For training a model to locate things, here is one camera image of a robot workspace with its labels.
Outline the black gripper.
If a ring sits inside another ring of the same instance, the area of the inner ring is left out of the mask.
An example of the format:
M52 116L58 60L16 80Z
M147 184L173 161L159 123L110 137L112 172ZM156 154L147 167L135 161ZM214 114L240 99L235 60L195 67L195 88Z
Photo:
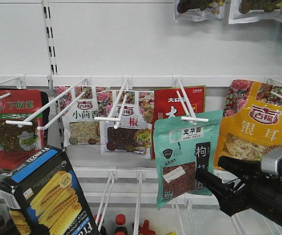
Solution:
M205 169L198 169L195 178L217 198L221 211L232 216L252 209L282 226L282 148L272 149L261 161L221 156L218 166L240 182L223 183Z

